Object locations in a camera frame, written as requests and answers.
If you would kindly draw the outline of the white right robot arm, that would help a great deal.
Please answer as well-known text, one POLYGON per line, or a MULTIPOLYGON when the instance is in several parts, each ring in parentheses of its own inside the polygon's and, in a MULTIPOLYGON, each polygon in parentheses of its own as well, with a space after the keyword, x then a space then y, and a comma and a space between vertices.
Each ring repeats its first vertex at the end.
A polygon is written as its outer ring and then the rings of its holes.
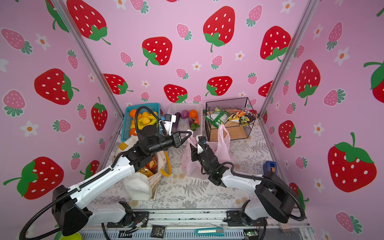
POLYGON ((193 162, 199 162, 203 175, 215 186, 240 189, 257 196, 255 203, 243 207, 243 213, 251 220, 271 217, 286 224, 289 219, 302 222, 305 209, 299 196, 273 172, 264 175, 248 175, 235 171, 232 162, 219 162, 206 137, 198 137, 196 144, 190 144, 193 162))

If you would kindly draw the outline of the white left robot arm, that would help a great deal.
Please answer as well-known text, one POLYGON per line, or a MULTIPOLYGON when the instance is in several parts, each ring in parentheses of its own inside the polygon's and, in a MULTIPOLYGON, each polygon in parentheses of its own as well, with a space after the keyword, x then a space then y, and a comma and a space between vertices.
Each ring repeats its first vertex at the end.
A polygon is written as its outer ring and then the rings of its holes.
POLYGON ((142 168, 153 157, 169 148, 179 148, 192 136, 191 131, 172 132, 174 115, 165 115, 159 119, 162 132, 157 126, 146 126, 133 137, 127 149, 117 154, 113 163, 90 178, 69 188, 59 186, 54 190, 53 201, 36 213, 22 228, 19 239, 27 239, 27 230, 45 212, 52 210, 58 227, 48 233, 37 236, 38 240, 57 232, 63 236, 71 236, 87 225, 105 222, 120 222, 129 212, 129 208, 119 205, 109 207, 100 213, 92 213, 87 206, 101 193, 142 168))

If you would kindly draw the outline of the pink plastic grocery bag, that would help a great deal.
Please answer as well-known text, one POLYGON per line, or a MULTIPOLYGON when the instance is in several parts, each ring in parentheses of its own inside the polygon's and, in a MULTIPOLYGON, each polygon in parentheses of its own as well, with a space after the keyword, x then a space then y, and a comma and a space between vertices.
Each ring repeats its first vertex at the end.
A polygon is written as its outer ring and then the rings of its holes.
MULTIPOLYGON (((220 163, 235 162, 229 153, 230 141, 229 132, 224 125, 220 125, 218 128, 218 142, 207 142, 220 163)), ((208 176, 201 173, 201 164, 198 161, 192 161, 191 145, 193 147, 197 146, 197 138, 189 138, 187 140, 186 148, 181 158, 182 172, 188 177, 206 180, 208 176)))

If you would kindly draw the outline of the yellow snack packet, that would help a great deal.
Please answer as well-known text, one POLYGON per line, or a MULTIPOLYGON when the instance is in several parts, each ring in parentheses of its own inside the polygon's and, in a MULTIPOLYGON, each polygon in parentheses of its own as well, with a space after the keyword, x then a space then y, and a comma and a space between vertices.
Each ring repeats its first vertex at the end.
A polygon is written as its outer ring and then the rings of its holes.
POLYGON ((154 173, 151 170, 149 170, 148 168, 146 168, 146 167, 140 169, 139 173, 144 174, 148 178, 150 178, 150 177, 152 177, 154 175, 154 173))

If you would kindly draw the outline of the white canvas tote bag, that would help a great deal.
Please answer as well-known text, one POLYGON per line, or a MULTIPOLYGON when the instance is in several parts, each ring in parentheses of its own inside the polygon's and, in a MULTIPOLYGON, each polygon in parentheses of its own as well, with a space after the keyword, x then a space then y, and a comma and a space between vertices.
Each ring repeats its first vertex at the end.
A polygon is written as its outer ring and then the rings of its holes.
POLYGON ((161 151, 155 156, 158 160, 158 169, 152 177, 148 178, 144 174, 136 172, 124 178, 125 189, 134 201, 154 201, 161 179, 168 178, 172 174, 168 153, 161 151))

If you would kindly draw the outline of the red snack packet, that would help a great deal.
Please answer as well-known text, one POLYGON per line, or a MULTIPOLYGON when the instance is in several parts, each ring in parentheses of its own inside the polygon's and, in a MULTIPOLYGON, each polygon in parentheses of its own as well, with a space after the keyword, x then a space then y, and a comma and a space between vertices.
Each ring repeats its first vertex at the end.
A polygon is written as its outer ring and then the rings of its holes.
POLYGON ((158 160, 157 157, 152 157, 152 160, 146 165, 146 168, 152 173, 156 173, 158 169, 158 160))

